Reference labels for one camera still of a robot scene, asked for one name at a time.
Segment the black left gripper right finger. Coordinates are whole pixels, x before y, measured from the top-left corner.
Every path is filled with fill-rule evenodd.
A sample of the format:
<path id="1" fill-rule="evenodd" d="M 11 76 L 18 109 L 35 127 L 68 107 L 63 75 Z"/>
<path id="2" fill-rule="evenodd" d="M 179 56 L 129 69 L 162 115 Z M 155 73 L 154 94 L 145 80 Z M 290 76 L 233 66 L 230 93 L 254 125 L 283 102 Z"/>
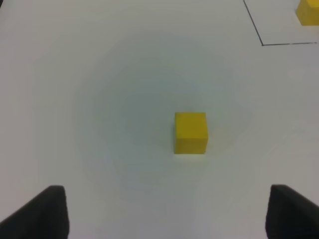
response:
<path id="1" fill-rule="evenodd" d="M 272 185 L 265 231 L 269 239 L 317 239 L 319 207 L 287 185 Z"/>

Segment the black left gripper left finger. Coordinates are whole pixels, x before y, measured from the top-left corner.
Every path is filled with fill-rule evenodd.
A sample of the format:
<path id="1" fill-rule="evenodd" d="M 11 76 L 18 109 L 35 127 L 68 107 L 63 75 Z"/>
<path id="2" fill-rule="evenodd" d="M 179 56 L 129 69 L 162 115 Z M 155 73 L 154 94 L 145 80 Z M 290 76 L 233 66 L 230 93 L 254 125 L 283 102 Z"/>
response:
<path id="1" fill-rule="evenodd" d="M 60 185 L 47 187 L 0 223 L 2 239 L 66 239 L 69 231 L 66 192 Z"/>

